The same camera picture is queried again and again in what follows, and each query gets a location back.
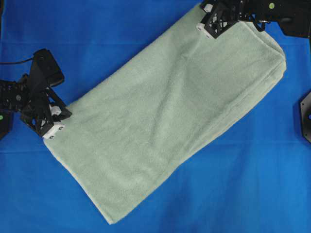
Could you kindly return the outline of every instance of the black mechanical part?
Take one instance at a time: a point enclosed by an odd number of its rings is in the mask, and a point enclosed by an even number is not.
[[[30,74],[24,74],[18,82],[0,80],[0,111],[5,118],[0,122],[3,136],[10,129],[4,125],[9,122],[11,112],[21,112],[20,120],[41,137],[55,122],[71,116],[65,103],[51,88],[65,79],[51,52],[39,50],[32,60]]]
[[[11,130],[13,113],[0,111],[0,140]]]
[[[217,38],[236,22],[253,22],[258,31],[265,30],[266,23],[277,22],[288,36],[310,38],[310,0],[206,0],[213,6],[202,20],[205,30]]]
[[[311,142],[311,93],[300,102],[300,113],[303,136]]]

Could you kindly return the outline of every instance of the towel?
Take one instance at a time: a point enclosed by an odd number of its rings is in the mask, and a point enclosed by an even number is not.
[[[208,39],[196,29],[203,17],[195,6],[72,103],[66,128],[44,140],[109,224],[241,119],[283,76],[284,53],[267,33],[241,22]]]

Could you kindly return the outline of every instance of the blue cloth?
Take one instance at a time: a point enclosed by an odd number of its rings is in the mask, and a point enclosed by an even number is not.
[[[197,2],[6,0],[0,61],[50,49],[66,76],[55,91],[71,103]],[[267,32],[287,57],[282,81],[116,225],[16,114],[0,141],[1,232],[310,232],[311,144],[298,105],[311,89],[309,42],[285,37],[274,23]],[[2,66],[0,78],[18,80],[29,68]]]

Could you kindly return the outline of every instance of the black bracket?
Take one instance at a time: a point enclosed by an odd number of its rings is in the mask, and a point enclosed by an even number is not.
[[[288,36],[310,38],[310,0],[205,0],[201,8],[212,9],[202,20],[206,32],[217,38],[239,21],[253,22],[258,31],[277,22]]]
[[[303,136],[311,142],[311,93],[300,102],[300,113]]]
[[[10,130],[12,112],[21,112],[20,120],[43,138],[53,138],[62,130],[61,121],[71,112],[52,87],[64,79],[51,52],[42,49],[34,53],[29,75],[18,82],[0,80],[0,139]]]

